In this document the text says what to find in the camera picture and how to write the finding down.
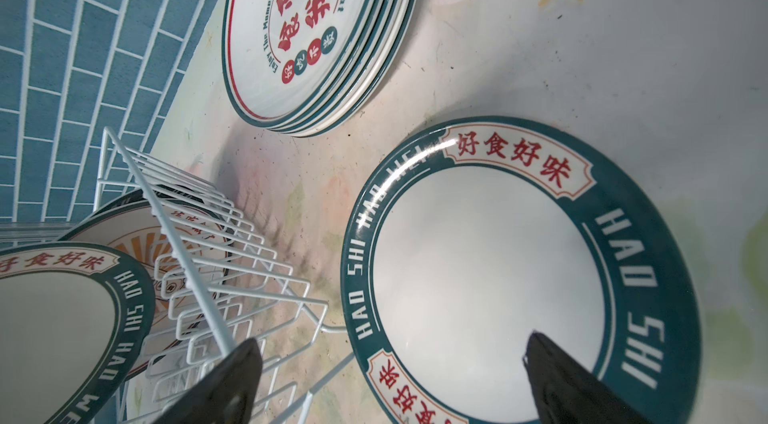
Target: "blue tile wall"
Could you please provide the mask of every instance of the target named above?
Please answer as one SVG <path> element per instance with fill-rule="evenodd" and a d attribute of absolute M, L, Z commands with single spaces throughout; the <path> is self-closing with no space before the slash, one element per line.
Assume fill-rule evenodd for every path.
<path fill-rule="evenodd" d="M 216 1 L 0 0 L 0 222 L 91 214 L 102 129 L 152 149 Z"/>

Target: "stack of plates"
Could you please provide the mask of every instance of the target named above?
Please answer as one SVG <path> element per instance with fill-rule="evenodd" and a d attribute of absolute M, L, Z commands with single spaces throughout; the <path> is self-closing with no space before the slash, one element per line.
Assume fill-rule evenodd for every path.
<path fill-rule="evenodd" d="M 350 118 L 386 73 L 415 0 L 226 0 L 224 82 L 238 114 L 294 136 Z"/>

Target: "dish rack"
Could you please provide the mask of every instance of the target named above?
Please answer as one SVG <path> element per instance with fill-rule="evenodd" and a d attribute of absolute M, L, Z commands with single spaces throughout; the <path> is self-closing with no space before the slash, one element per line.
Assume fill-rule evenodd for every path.
<path fill-rule="evenodd" d="M 126 169 L 126 180 L 110 179 L 111 171 L 125 176 Z M 346 333 L 344 326 L 323 323 L 328 301 L 308 297 L 310 281 L 294 276 L 294 267 L 280 261 L 277 251 L 256 232 L 254 223 L 212 183 L 128 148 L 111 128 L 104 128 L 94 212 L 102 206 L 104 191 L 125 193 L 137 188 L 142 189 L 166 237 L 156 246 L 164 246 L 161 251 L 171 247 L 170 252 L 148 255 L 156 255 L 156 286 L 160 283 L 160 293 L 168 300 L 168 317 L 176 323 L 171 329 L 148 335 L 143 348 L 168 333 L 175 333 L 179 344 L 150 355 L 147 369 L 140 375 L 151 388 L 151 405 L 144 406 L 150 410 L 129 415 L 128 386 L 118 392 L 118 422 L 152 422 L 232 352 L 238 342 L 255 337 L 264 369 L 251 421 L 271 419 L 269 422 L 277 424 L 300 410 L 298 422 L 303 423 L 313 397 L 353 359 L 353 354 L 342 359 L 297 399 L 298 382 L 277 387 L 281 367 L 310 351 L 320 333 Z M 195 216 L 194 210 L 181 207 L 181 202 L 215 213 L 219 218 L 211 218 L 202 211 Z M 184 219 L 179 217 L 180 213 L 174 215 L 182 210 Z M 203 219 L 217 227 L 202 226 Z M 174 225 L 191 227 L 194 232 L 179 232 Z M 225 238 L 229 245 L 206 241 L 210 235 Z M 200 250 L 211 247 L 225 251 L 228 257 L 202 257 Z M 176 290 L 166 287 L 182 275 L 186 280 L 184 286 Z"/>

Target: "white grout line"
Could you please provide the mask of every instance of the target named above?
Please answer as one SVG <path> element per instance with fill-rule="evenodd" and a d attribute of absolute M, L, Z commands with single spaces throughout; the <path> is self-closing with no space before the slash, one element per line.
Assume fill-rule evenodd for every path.
<path fill-rule="evenodd" d="M 103 77 L 103 76 L 102 76 L 101 74 L 99 74 L 99 73 L 94 73 L 93 71 L 84 70 L 84 69 L 82 69 L 82 68 L 78 68 L 78 67 L 76 67 L 76 66 L 72 66 L 72 70 L 73 70 L 73 71 L 77 71 L 78 73 L 82 73 L 82 74 L 90 74 L 91 76 L 96 76 L 97 78 L 101 78 L 101 77 Z"/>
<path fill-rule="evenodd" d="M 34 1 L 27 0 L 27 21 L 24 30 L 24 59 L 22 60 L 22 95 L 18 103 L 18 131 L 16 135 L 16 170 L 13 189 L 13 220 L 18 219 L 18 192 L 22 181 L 22 153 L 24 151 L 24 118 L 27 113 L 27 94 L 29 86 L 29 68 L 32 57 L 32 32 L 34 30 Z"/>
<path fill-rule="evenodd" d="M 116 104 L 110 104 L 110 103 L 101 103 L 102 106 L 107 106 L 108 108 L 115 108 L 115 109 L 122 109 L 125 111 L 125 108 L 123 106 L 118 106 Z"/>
<path fill-rule="evenodd" d="M 166 30 L 161 30 L 161 29 L 158 28 L 158 33 L 160 33 L 160 34 L 162 34 L 164 36 L 168 36 L 169 38 L 174 38 L 175 40 L 180 41 L 182 43 L 184 42 L 184 38 L 183 37 L 176 36 L 173 33 L 168 33 L 168 31 L 166 31 Z"/>
<path fill-rule="evenodd" d="M 39 91 L 41 93 L 53 94 L 54 96 L 62 95 L 62 93 L 59 93 L 58 91 L 44 90 L 43 88 L 38 88 L 37 86 L 28 86 L 28 88 L 32 91 Z"/>
<path fill-rule="evenodd" d="M 147 86 L 139 86 L 139 89 L 144 91 L 151 91 L 152 93 L 163 94 L 162 91 L 153 90 L 152 88 L 148 88 Z"/>
<path fill-rule="evenodd" d="M 30 139 L 31 141 L 53 142 L 53 140 L 52 140 L 52 139 L 45 139 L 45 138 L 33 138 L 32 136 L 24 136 L 24 139 Z"/>
<path fill-rule="evenodd" d="M 87 122 L 72 121 L 71 119 L 62 119 L 62 122 L 66 122 L 67 124 L 77 124 L 77 125 L 81 125 L 81 126 L 90 126 Z"/>
<path fill-rule="evenodd" d="M 58 26 L 54 26 L 54 25 L 52 25 L 50 23 L 46 23 L 45 21 L 42 21 L 42 20 L 33 19 L 32 22 L 34 22 L 35 24 L 39 24 L 40 26 L 45 26 L 47 28 L 50 28 L 50 29 L 52 29 L 54 31 L 58 31 L 59 33 L 72 34 L 72 31 L 70 31 L 70 30 L 66 30 L 64 28 L 60 28 Z"/>
<path fill-rule="evenodd" d="M 158 105 L 154 109 L 152 120 L 150 121 L 149 127 L 147 128 L 147 135 L 144 137 L 144 139 L 141 140 L 141 148 L 139 151 L 143 151 L 144 147 L 147 145 L 147 141 L 149 139 L 150 134 L 152 133 L 152 129 L 154 128 L 155 121 L 157 121 L 158 117 L 162 118 L 162 116 L 159 116 L 160 109 L 163 107 L 165 96 L 168 94 L 168 89 L 170 88 L 170 84 L 173 81 L 175 74 L 181 73 L 185 75 L 187 73 L 186 71 L 179 70 L 179 62 L 181 61 L 181 56 L 184 54 L 184 49 L 187 47 L 187 44 L 189 44 L 190 36 L 192 36 L 192 30 L 194 30 L 194 26 L 197 23 L 197 18 L 200 16 L 200 11 L 203 9 L 204 4 L 205 4 L 205 0 L 197 1 L 197 7 L 195 7 L 194 13 L 192 14 L 192 20 L 187 26 L 187 33 L 184 35 L 184 41 L 182 41 L 181 47 L 179 48 L 179 52 L 176 55 L 176 60 L 174 61 L 174 65 L 171 66 L 171 69 L 173 70 L 173 72 L 171 72 L 168 75 L 168 79 L 165 81 L 163 94 L 160 95 L 160 101 L 158 101 Z"/>
<path fill-rule="evenodd" d="M 125 125 L 128 123 L 128 117 L 130 116 L 130 111 L 134 107 L 134 102 L 136 101 L 136 94 L 138 93 L 139 89 L 138 87 L 141 84 L 141 80 L 144 78 L 144 71 L 147 69 L 147 63 L 149 62 L 149 58 L 152 55 L 152 50 L 154 48 L 154 43 L 158 38 L 158 34 L 160 33 L 160 23 L 163 22 L 163 18 L 165 17 L 165 11 L 168 8 L 168 0 L 163 0 L 160 3 L 160 9 L 158 11 L 158 16 L 154 18 L 154 25 L 152 26 L 152 32 L 149 35 L 149 43 L 147 43 L 147 48 L 144 50 L 144 54 L 147 56 L 146 60 L 143 60 L 141 62 L 141 66 L 139 67 L 139 73 L 136 76 L 136 81 L 134 83 L 134 88 L 130 92 L 130 99 L 128 101 L 128 110 L 125 112 L 125 115 L 123 116 L 123 122 L 120 124 L 120 129 L 116 129 L 118 132 L 118 136 L 122 135 L 123 131 L 125 131 Z M 196 21 L 197 16 L 192 17 L 192 22 Z M 107 164 L 107 169 L 110 169 L 112 167 L 112 163 L 114 162 L 114 156 L 117 152 L 112 151 L 109 156 L 109 164 Z"/>
<path fill-rule="evenodd" d="M 114 23 L 114 30 L 112 31 L 112 40 L 109 45 L 109 53 L 107 54 L 107 62 L 104 64 L 104 72 L 101 74 L 102 76 L 105 76 L 105 78 L 102 79 L 101 83 L 99 84 L 96 103 L 101 103 L 101 100 L 104 98 L 104 89 L 107 87 L 107 81 L 108 81 L 106 79 L 106 76 L 109 76 L 109 72 L 112 69 L 112 61 L 114 60 L 114 54 L 118 50 L 118 38 L 120 37 L 120 31 L 123 29 L 123 22 L 125 21 L 125 12 L 127 8 L 128 8 L 128 0 L 121 0 L 120 14 L 118 14 L 118 18 Z M 93 139 L 94 128 L 96 127 L 96 119 L 98 118 L 99 106 L 101 106 L 101 104 L 96 106 L 96 109 L 94 109 L 94 113 L 91 116 L 91 125 L 90 125 L 90 129 L 88 130 L 88 137 L 86 138 L 85 142 L 91 142 L 91 140 Z M 78 169 L 78 177 L 74 182 L 75 189 L 80 189 L 80 182 L 83 179 L 83 170 L 85 168 L 85 161 L 86 159 L 88 159 L 89 150 L 90 148 L 83 149 L 83 155 L 80 163 L 78 164 L 80 166 L 80 169 Z M 69 211 L 67 212 L 67 219 L 69 220 L 72 219 L 74 204 L 75 204 L 74 199 L 72 199 L 72 202 L 69 204 Z"/>
<path fill-rule="evenodd" d="M 108 11 L 108 12 L 110 12 L 112 14 L 119 14 L 120 13 L 120 11 L 116 10 L 115 8 L 109 7 L 106 4 L 99 3 L 96 0 L 83 0 L 83 1 L 85 1 L 88 4 L 92 4 L 95 7 L 100 7 L 102 10 Z"/>
<path fill-rule="evenodd" d="M 24 51 L 14 50 L 13 48 L 9 48 L 6 46 L 0 46 L 0 51 L 8 51 L 9 53 L 14 53 L 20 56 L 24 56 Z"/>
<path fill-rule="evenodd" d="M 120 48 L 114 48 L 114 50 L 117 51 L 118 53 L 124 54 L 126 56 L 133 56 L 137 60 L 142 60 L 144 58 L 143 56 L 140 56 L 140 55 L 138 55 L 136 53 L 131 53 L 130 51 L 126 51 L 126 50 L 121 50 Z"/>

